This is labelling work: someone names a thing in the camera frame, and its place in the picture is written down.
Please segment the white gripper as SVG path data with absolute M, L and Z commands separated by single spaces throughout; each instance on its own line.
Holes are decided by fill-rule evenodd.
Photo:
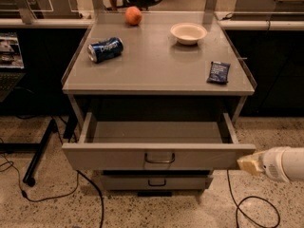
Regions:
M 283 168 L 283 154 L 286 150 L 287 147 L 275 147 L 264 153 L 256 152 L 239 158 L 237 164 L 240 170 L 253 176 L 264 172 L 272 181 L 289 182 Z

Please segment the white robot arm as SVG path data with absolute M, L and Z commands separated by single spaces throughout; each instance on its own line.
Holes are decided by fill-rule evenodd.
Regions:
M 304 181 L 303 147 L 274 147 L 241 157 L 237 164 L 253 176 L 264 174 L 272 181 Z

